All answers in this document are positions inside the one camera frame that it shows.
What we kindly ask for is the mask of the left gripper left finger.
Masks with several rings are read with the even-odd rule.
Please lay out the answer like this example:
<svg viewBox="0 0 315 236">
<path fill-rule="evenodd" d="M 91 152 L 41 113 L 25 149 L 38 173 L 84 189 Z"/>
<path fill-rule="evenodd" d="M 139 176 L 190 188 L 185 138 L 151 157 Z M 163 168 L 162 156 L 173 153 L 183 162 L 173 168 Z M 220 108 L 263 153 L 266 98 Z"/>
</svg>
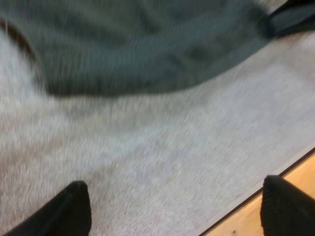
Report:
<svg viewBox="0 0 315 236">
<path fill-rule="evenodd" d="M 74 181 L 6 236 L 87 236 L 92 226 L 88 186 Z"/>
</svg>

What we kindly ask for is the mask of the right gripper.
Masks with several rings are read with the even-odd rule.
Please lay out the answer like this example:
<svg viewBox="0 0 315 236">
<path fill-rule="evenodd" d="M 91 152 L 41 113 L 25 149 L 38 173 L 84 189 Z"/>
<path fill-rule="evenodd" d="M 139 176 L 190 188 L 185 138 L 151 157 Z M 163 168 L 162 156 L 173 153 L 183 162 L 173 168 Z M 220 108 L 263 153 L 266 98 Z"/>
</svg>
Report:
<svg viewBox="0 0 315 236">
<path fill-rule="evenodd" d="M 315 30 L 315 2 L 313 0 L 288 0 L 259 24 L 267 37 L 287 35 Z"/>
</svg>

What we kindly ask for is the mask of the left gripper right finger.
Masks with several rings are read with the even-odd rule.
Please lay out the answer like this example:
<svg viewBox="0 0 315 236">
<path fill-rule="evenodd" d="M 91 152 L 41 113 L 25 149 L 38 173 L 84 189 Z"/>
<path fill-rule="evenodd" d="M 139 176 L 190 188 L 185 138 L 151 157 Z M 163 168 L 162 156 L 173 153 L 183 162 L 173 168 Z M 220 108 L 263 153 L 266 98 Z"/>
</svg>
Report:
<svg viewBox="0 0 315 236">
<path fill-rule="evenodd" d="M 260 219 L 265 236 L 313 236 L 315 200 L 281 176 L 267 176 Z"/>
</svg>

